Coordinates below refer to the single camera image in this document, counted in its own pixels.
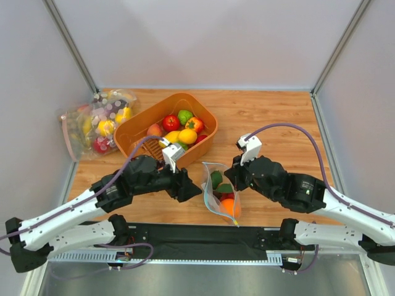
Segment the blue zip top bag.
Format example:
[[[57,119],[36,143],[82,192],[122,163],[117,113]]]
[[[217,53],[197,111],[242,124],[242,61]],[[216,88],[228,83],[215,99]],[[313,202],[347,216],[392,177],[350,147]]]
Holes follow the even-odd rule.
[[[224,171],[226,171],[228,169],[228,167],[224,164],[221,163],[213,163],[213,162],[203,162],[203,179],[202,179],[202,191],[203,191],[203,199],[204,199],[204,204],[207,207],[207,209],[222,217],[228,224],[239,227],[239,223],[238,220],[240,218],[240,216],[238,218],[226,215],[224,213],[221,212],[220,209],[220,201],[218,200],[218,198],[216,198],[214,196],[214,188],[212,187],[212,181],[210,178],[210,174],[215,171],[218,170],[222,173],[223,176],[223,182],[222,183],[228,183],[231,184],[230,180],[224,175]],[[235,199],[236,201],[238,201],[240,203],[241,206],[241,201],[240,201],[240,197],[239,194],[236,192],[236,189],[233,187],[233,191],[235,193]]]

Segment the fake orange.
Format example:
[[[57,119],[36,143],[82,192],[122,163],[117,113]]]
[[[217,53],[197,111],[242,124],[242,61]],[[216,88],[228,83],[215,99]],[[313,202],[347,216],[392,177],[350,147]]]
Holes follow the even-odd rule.
[[[224,199],[220,202],[221,212],[238,218],[241,214],[241,206],[240,203],[234,199]]]

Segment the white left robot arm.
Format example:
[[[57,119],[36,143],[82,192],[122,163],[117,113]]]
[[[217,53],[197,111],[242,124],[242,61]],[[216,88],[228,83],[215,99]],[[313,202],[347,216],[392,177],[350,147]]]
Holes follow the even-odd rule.
[[[131,242],[128,223],[114,211],[130,205],[137,195],[159,191],[179,203],[202,192],[186,169],[142,155],[50,212],[29,220],[7,220],[6,237],[15,271],[32,271],[69,250],[126,245]]]

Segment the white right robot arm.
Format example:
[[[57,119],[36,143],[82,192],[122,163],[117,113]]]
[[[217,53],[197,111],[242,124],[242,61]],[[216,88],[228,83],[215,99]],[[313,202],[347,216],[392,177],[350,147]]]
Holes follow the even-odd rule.
[[[312,213],[340,222],[340,225],[317,225],[296,219],[284,219],[279,241],[291,245],[330,245],[363,250],[369,259],[394,265],[394,215],[368,209],[346,199],[340,202],[332,187],[313,176],[289,173],[281,164],[266,157],[241,163],[233,159],[225,171],[237,191],[247,188],[258,192],[282,207],[297,213]]]

